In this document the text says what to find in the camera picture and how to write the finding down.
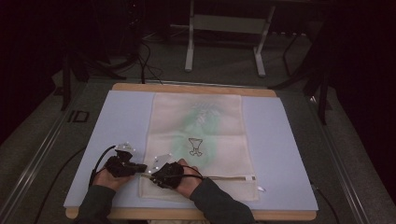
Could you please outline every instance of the forearm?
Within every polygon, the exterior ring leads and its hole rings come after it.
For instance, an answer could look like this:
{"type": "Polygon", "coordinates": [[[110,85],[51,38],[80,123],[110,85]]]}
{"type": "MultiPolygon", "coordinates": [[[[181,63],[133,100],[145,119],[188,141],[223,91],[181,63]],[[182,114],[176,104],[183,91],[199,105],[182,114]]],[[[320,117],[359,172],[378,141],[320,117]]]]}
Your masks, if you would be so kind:
{"type": "Polygon", "coordinates": [[[74,224],[111,223],[107,216],[116,191],[103,186],[92,185],[78,209],[74,224]]]}
{"type": "Polygon", "coordinates": [[[190,199],[212,223],[254,223],[250,209],[221,190],[211,179],[205,179],[192,193],[190,199]]]}

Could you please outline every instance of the person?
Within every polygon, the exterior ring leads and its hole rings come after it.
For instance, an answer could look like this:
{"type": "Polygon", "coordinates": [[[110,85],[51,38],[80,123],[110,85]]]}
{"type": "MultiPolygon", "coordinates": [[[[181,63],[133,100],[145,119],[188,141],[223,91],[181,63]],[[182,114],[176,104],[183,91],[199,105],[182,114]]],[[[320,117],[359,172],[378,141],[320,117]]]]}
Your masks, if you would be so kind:
{"type": "MultiPolygon", "coordinates": [[[[184,166],[185,175],[198,175],[196,172],[198,169],[194,166],[192,169],[189,168],[185,160],[181,159],[178,163],[184,166]]],[[[116,178],[106,169],[99,172],[79,207],[78,216],[73,223],[111,223],[107,216],[111,211],[112,199],[117,190],[133,178],[133,176],[116,178]]],[[[211,223],[255,222],[250,209],[245,204],[234,200],[210,178],[202,180],[196,177],[183,177],[175,191],[192,200],[211,223]]]]}

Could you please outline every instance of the white tote bag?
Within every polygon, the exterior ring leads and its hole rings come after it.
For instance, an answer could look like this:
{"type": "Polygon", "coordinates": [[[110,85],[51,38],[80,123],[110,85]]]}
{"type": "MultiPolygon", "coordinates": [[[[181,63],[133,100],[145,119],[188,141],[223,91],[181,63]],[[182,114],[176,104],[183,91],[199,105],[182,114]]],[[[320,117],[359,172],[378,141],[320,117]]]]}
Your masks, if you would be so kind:
{"type": "MultiPolygon", "coordinates": [[[[172,155],[211,177],[238,201],[259,199],[239,95],[156,93],[144,163],[172,155]]],[[[170,189],[140,178],[140,196],[185,201],[170,189]]]]}

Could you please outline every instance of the hand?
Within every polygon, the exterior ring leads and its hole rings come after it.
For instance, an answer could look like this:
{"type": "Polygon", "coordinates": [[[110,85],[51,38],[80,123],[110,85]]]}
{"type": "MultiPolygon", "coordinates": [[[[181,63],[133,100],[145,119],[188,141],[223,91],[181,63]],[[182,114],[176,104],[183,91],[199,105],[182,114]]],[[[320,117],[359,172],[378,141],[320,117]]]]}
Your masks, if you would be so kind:
{"type": "MultiPolygon", "coordinates": [[[[184,159],[180,159],[178,161],[178,163],[180,165],[188,166],[188,164],[186,163],[186,161],[184,159]]],[[[184,168],[185,175],[199,175],[197,172],[195,172],[194,170],[192,170],[189,167],[183,167],[183,168],[184,168]]],[[[198,170],[198,168],[196,166],[192,166],[192,168],[195,170],[198,170]]],[[[183,177],[181,179],[180,184],[176,188],[176,191],[179,192],[184,197],[189,199],[192,192],[195,190],[196,187],[198,187],[198,185],[201,184],[201,182],[202,182],[202,180],[197,177],[191,177],[191,176],[183,177]]]]}
{"type": "Polygon", "coordinates": [[[102,171],[99,171],[96,174],[95,179],[93,180],[93,185],[99,185],[103,187],[107,187],[110,189],[114,189],[115,191],[119,190],[119,188],[132,180],[134,175],[125,176],[125,177],[114,177],[106,168],[102,171]]]}

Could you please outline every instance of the black line drawing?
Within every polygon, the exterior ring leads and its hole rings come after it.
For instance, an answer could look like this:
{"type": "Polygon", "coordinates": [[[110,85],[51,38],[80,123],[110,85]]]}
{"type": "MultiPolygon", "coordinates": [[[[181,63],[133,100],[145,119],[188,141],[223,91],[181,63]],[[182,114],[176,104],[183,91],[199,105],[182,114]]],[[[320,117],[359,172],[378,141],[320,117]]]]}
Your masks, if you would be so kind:
{"type": "Polygon", "coordinates": [[[203,139],[198,139],[198,138],[189,138],[189,141],[192,144],[192,150],[190,151],[190,154],[192,156],[197,155],[197,156],[202,156],[202,152],[199,151],[199,146],[201,143],[204,141],[203,139]]]}

